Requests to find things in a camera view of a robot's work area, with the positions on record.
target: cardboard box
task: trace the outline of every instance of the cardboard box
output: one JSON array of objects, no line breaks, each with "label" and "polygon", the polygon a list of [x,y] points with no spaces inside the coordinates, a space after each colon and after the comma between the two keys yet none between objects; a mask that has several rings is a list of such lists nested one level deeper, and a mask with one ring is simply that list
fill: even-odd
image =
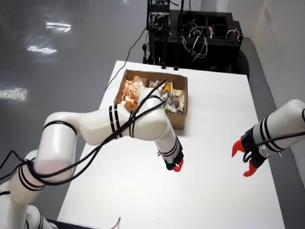
[{"label": "cardboard box", "polygon": [[[137,75],[141,78],[146,78],[149,81],[157,81],[157,80],[168,80],[168,82],[173,83],[173,88],[177,90],[184,90],[184,108],[183,114],[172,114],[166,113],[167,117],[171,121],[171,124],[174,129],[183,130],[184,129],[184,122],[187,115],[187,77],[175,74],[168,74],[168,73],[153,73],[153,72],[141,72],[141,71],[133,71],[133,70],[126,70],[123,76],[119,91],[116,95],[114,100],[115,104],[120,104],[122,101],[122,95],[124,86],[127,80],[133,80],[133,77]],[[127,110],[134,111],[133,107],[128,107]]]}]

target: food package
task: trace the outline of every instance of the food package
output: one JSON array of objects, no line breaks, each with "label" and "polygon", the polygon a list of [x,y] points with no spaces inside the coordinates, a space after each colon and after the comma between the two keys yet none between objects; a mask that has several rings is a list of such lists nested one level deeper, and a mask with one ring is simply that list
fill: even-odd
[{"label": "food package", "polygon": [[[149,82],[149,87],[152,87],[152,88],[155,88],[159,83],[161,83],[162,81],[161,80],[157,80],[156,82],[154,81],[150,81]],[[172,82],[167,82],[167,83],[164,83],[163,85],[161,85],[159,88],[158,88],[158,91],[161,93],[163,88],[164,88],[164,85],[166,85],[165,87],[165,91],[168,91],[170,93],[173,93],[173,83]]]},{"label": "food package", "polygon": [[168,113],[178,113],[179,111],[179,98],[173,96],[173,94],[168,93],[168,98],[165,103],[165,111]]},{"label": "food package", "polygon": [[170,93],[168,91],[164,91],[161,93],[161,100],[166,101],[170,98]]},{"label": "food package", "polygon": [[121,105],[125,107],[138,108],[141,91],[146,86],[147,79],[134,76],[133,80],[127,80],[124,85]]},{"label": "food package", "polygon": [[184,108],[184,90],[175,90],[173,89],[173,96],[179,99],[179,112],[183,113]]}]

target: floor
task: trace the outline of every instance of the floor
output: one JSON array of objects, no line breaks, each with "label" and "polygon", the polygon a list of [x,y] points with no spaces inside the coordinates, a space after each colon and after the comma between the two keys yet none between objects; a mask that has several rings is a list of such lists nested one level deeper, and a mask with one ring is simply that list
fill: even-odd
[{"label": "floor", "polygon": [[[38,148],[51,113],[97,109],[115,61],[125,59],[145,19],[143,0],[0,0],[0,161],[11,149],[24,157]],[[142,62],[144,40],[129,61]],[[244,39],[242,50],[262,119],[275,104],[252,41]],[[76,160],[84,144],[79,138]],[[10,159],[0,176],[17,163]],[[304,228],[305,191],[291,151],[269,163],[286,228]],[[47,187],[34,205],[56,219],[68,186]]]}]

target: table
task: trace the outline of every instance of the table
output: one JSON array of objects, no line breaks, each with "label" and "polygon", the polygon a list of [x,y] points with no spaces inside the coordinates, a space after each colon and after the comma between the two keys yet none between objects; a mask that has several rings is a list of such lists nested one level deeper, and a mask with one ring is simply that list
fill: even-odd
[{"label": "table", "polygon": [[[123,63],[117,61],[112,77]],[[176,131],[183,168],[168,171],[153,142],[112,141],[71,183],[58,221],[109,229],[121,216],[121,229],[285,228],[268,161],[246,178],[242,153],[231,158],[234,142],[258,122],[245,75],[132,62],[124,69],[188,77],[185,129]],[[109,86],[100,109],[113,104],[123,73]],[[81,158],[93,148],[86,144]]]}]

